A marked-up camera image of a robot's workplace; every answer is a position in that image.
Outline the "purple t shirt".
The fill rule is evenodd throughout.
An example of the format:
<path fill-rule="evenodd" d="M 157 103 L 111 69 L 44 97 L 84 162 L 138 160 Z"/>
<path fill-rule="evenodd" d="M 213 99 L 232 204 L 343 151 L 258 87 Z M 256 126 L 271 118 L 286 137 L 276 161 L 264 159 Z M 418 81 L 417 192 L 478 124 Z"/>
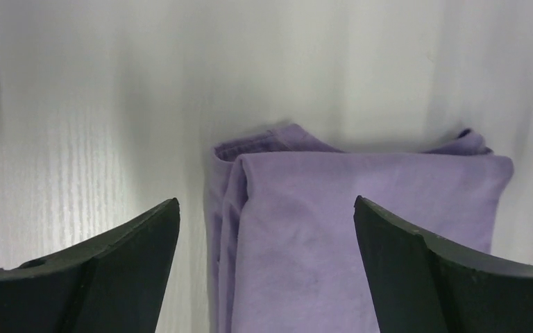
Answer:
<path fill-rule="evenodd" d="M 422 153 L 346 153 L 291 124 L 219 144 L 212 159 L 217 332 L 377 332 L 355 199 L 487 252 L 514 172 L 472 130 Z"/>

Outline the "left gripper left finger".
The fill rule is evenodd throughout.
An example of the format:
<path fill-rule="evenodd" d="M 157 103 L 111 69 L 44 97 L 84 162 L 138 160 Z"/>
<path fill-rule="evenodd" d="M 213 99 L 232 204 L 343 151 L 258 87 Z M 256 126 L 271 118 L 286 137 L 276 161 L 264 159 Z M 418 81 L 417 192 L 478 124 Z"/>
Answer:
<path fill-rule="evenodd" d="M 0 332 L 154 332 L 179 227 L 172 198 L 64 250 L 0 268 Z"/>

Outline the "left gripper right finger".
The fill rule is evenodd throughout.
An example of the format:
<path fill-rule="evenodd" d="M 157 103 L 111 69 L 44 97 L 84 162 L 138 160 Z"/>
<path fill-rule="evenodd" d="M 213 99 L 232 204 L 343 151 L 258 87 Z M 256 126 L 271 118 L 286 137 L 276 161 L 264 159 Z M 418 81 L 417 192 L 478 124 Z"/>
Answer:
<path fill-rule="evenodd" d="M 488 255 L 355 201 L 381 332 L 533 332 L 533 265 Z"/>

